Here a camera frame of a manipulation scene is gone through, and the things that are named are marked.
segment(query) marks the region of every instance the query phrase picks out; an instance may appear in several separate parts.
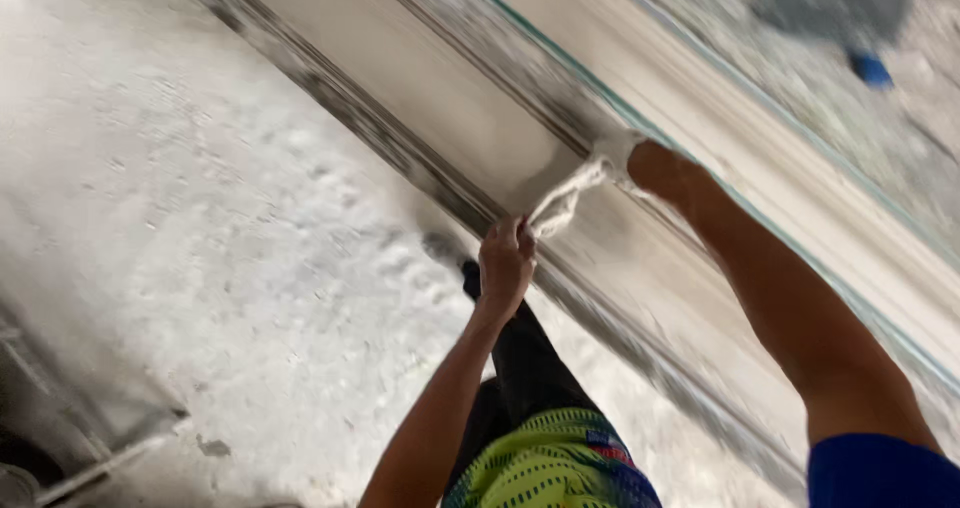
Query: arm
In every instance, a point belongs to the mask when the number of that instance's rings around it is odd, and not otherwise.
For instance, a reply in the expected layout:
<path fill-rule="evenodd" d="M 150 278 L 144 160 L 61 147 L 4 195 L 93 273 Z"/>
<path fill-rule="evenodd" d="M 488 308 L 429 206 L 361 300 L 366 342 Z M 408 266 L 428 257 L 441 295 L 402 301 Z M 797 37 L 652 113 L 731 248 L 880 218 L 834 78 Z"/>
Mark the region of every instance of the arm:
<path fill-rule="evenodd" d="M 820 275 L 692 161 L 647 141 L 636 184 L 690 223 L 726 274 L 757 339 L 807 412 L 810 445 L 880 433 L 940 452 L 905 375 Z"/>
<path fill-rule="evenodd" d="M 481 287 L 460 339 L 393 434 L 360 508 L 433 508 L 444 493 L 487 356 L 517 312 L 534 272 L 534 243 L 503 219 L 480 246 Z"/>

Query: blue object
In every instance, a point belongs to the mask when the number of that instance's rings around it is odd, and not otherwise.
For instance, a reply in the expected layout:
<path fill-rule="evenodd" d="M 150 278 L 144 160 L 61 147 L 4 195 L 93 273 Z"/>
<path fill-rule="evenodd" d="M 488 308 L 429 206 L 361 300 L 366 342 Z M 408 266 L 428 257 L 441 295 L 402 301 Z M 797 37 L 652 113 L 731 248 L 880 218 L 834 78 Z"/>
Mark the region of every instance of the blue object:
<path fill-rule="evenodd" d="M 886 435 L 851 433 L 817 442 L 807 481 L 810 508 L 960 506 L 960 468 Z"/>
<path fill-rule="evenodd" d="M 851 51 L 846 57 L 849 59 L 849 67 L 870 88 L 893 87 L 894 79 L 887 72 L 887 68 L 883 67 L 883 62 L 876 54 Z"/>

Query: shoe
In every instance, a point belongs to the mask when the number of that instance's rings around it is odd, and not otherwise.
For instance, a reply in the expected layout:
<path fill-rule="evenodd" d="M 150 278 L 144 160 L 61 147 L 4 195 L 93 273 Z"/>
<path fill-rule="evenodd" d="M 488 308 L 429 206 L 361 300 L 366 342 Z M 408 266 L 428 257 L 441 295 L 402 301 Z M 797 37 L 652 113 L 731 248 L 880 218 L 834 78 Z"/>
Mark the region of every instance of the shoe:
<path fill-rule="evenodd" d="M 423 252 L 439 264 L 460 270 L 472 257 L 467 248 L 456 236 L 445 232 L 426 232 L 423 234 Z"/>

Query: hand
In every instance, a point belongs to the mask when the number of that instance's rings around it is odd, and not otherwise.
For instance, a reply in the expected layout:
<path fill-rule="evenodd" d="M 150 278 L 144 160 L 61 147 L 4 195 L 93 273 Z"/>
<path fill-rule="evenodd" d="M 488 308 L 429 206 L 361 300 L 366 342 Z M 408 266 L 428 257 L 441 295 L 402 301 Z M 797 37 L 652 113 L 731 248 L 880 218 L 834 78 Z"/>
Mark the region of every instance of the hand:
<path fill-rule="evenodd" d="M 480 244 L 480 302 L 491 314 L 517 313 L 534 275 L 536 241 L 521 228 L 522 218 L 500 219 Z"/>
<path fill-rule="evenodd" d="M 692 208 L 694 187 L 714 183 L 706 169 L 652 140 L 633 148 L 627 161 L 627 172 L 637 187 L 656 195 L 680 212 Z"/>

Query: white cloth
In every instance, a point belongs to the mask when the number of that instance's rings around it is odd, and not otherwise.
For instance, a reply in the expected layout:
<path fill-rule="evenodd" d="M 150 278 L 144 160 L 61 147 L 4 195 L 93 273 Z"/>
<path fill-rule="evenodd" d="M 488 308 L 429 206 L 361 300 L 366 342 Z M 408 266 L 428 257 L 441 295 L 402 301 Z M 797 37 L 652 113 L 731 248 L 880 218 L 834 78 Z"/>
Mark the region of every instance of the white cloth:
<path fill-rule="evenodd" d="M 582 165 L 554 186 L 536 203 L 527 218 L 527 232 L 535 239 L 552 236 L 570 224 L 580 193 L 604 183 L 613 183 L 630 193 L 645 197 L 627 173 L 627 160 L 646 135 L 625 129 L 601 138 Z"/>

